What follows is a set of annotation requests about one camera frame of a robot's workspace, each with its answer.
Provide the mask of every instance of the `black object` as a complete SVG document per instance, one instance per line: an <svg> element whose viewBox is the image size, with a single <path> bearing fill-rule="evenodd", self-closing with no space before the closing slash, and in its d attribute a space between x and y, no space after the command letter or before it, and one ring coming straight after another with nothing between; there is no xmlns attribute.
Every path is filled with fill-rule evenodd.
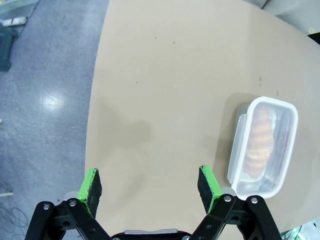
<svg viewBox="0 0 320 240"><path fill-rule="evenodd" d="M308 35L317 44L320 44L320 32Z"/></svg>
<svg viewBox="0 0 320 240"><path fill-rule="evenodd" d="M275 221L260 196L246 201L229 194L221 195L193 234L176 232L118 233L112 238L76 198L54 206L40 202L33 213L25 240L61 240L67 230L77 229L85 240L217 240L226 224L237 225L244 240L281 240Z"/></svg>
<svg viewBox="0 0 320 240"><path fill-rule="evenodd" d="M11 67L9 55L14 37L18 37L17 31L0 26L0 71L6 72Z"/></svg>

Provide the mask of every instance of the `screw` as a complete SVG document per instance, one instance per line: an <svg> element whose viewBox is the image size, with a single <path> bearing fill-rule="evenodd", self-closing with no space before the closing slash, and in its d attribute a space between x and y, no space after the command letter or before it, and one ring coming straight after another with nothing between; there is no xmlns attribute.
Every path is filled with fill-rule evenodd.
<svg viewBox="0 0 320 240"><path fill-rule="evenodd" d="M256 197L251 198L251 202L253 204L256 204L258 202L258 199Z"/></svg>
<svg viewBox="0 0 320 240"><path fill-rule="evenodd" d="M75 200L71 200L71 201L69 202L69 205L70 205L71 207L74 207L74 206L76 205L76 201L75 201Z"/></svg>
<svg viewBox="0 0 320 240"><path fill-rule="evenodd" d="M227 202L227 203L231 201L231 197L228 196L228 195L225 196L223 199L224 199L224 201Z"/></svg>
<svg viewBox="0 0 320 240"><path fill-rule="evenodd" d="M48 204L48 203L45 203L44 205L43 205L43 209L44 210L48 210L50 208L50 205Z"/></svg>

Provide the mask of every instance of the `black metal bracket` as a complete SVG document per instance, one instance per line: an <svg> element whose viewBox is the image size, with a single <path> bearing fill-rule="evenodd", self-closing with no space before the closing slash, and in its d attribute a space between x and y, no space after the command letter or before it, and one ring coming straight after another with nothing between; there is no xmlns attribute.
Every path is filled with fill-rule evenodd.
<svg viewBox="0 0 320 240"><path fill-rule="evenodd" d="M193 234L169 229L124 231L110 237L78 199L57 206L42 201L34 210L25 240L61 240L71 229L77 229L85 240L217 240L226 224L237 225L244 240L281 240L262 197L250 196L243 201L229 194L219 197Z"/></svg>

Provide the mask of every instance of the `blue floor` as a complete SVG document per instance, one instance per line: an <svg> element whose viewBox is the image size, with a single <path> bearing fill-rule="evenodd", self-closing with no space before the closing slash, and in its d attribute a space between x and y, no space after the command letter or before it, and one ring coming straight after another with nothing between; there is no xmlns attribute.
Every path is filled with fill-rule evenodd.
<svg viewBox="0 0 320 240"><path fill-rule="evenodd" d="M24 240L38 202L57 204L81 186L108 3L41 0L0 72L0 193L14 193L0 197L1 239Z"/></svg>

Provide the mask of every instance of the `plastic container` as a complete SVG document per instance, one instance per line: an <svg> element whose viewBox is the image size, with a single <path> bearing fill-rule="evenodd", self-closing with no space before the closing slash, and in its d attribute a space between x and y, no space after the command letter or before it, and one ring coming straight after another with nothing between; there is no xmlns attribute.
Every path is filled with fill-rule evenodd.
<svg viewBox="0 0 320 240"><path fill-rule="evenodd" d="M262 96L236 111L237 127L227 178L238 198L271 198L282 187L294 147L298 112Z"/></svg>

